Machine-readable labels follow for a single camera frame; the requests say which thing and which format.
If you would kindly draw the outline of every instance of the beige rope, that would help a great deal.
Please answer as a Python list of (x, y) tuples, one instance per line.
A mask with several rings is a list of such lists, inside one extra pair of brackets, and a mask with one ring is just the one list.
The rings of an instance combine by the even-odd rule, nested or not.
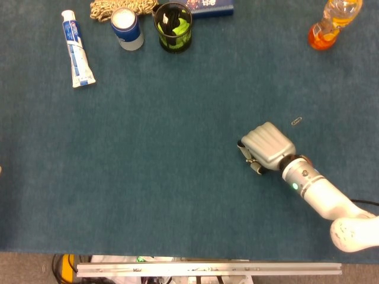
[(127, 7), (137, 15), (150, 14), (158, 0), (94, 0), (89, 6), (91, 7), (90, 17), (99, 22), (108, 21), (114, 10), (119, 7)]

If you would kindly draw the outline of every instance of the toothpaste tube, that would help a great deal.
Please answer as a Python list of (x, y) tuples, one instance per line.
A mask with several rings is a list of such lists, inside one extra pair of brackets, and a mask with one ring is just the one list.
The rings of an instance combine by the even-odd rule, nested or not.
[(82, 33), (75, 14), (71, 10), (62, 12), (63, 31), (65, 32), (67, 48), (71, 58), (72, 86), (74, 88), (96, 82), (88, 66), (87, 57), (82, 44)]

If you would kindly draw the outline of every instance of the gray floor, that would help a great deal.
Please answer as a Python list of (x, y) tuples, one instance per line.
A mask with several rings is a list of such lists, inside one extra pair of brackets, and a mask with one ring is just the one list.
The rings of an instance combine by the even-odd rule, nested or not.
[[(0, 253), (0, 284), (56, 284), (52, 255)], [(347, 264), (342, 276), (254, 277), (254, 284), (379, 284), (379, 265)]]

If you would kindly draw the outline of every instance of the blue book cover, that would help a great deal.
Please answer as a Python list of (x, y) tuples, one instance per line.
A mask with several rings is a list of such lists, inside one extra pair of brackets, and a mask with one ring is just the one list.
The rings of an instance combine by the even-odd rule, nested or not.
[(170, 0), (185, 4), (194, 18), (232, 15), (234, 0)]

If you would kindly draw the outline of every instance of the orange bottle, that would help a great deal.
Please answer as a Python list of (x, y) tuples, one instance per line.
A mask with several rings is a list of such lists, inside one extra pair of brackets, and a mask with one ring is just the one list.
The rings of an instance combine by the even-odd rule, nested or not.
[(326, 50), (334, 45), (341, 29), (350, 24), (362, 8), (363, 0), (328, 0), (321, 21), (315, 23), (308, 42), (316, 50)]

